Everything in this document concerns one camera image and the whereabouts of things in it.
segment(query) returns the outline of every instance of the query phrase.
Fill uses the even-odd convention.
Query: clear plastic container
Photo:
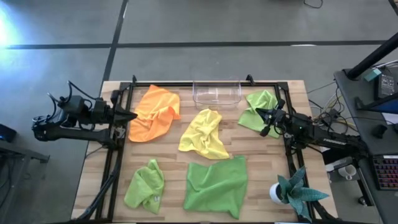
[[[241,83],[238,79],[228,81],[193,81],[192,95],[199,110],[234,110],[241,101]]]

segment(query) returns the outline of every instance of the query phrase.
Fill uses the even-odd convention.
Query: black pole
[[[365,72],[370,66],[374,65],[376,62],[380,61],[386,55],[391,53],[398,47],[398,33],[393,35],[390,39],[385,41],[380,47],[378,47],[374,52],[369,54],[362,62],[357,64],[353,69],[347,73],[347,77],[350,80],[354,80],[356,77],[360,76]]]

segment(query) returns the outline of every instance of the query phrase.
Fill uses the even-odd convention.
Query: keyboard
[[[398,156],[373,156],[379,190],[398,190]]]

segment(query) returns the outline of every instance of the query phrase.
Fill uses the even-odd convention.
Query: green towel
[[[132,177],[124,203],[131,208],[137,208],[142,203],[146,210],[158,214],[163,188],[163,173],[156,160],[151,159],[148,166],[138,169]]]
[[[184,209],[199,212],[229,212],[239,219],[248,186],[246,159],[217,162],[209,167],[189,163]]]
[[[256,112],[256,108],[273,109],[278,104],[276,97],[267,90],[252,93],[246,97],[250,107],[243,111],[238,124],[250,128],[251,130],[261,131],[266,125]],[[273,127],[268,133],[273,138],[279,138]]]

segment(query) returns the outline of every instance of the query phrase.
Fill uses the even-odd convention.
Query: orange towel
[[[146,142],[165,134],[173,119],[180,119],[180,97],[151,85],[134,112],[138,117],[130,121],[129,139]]]

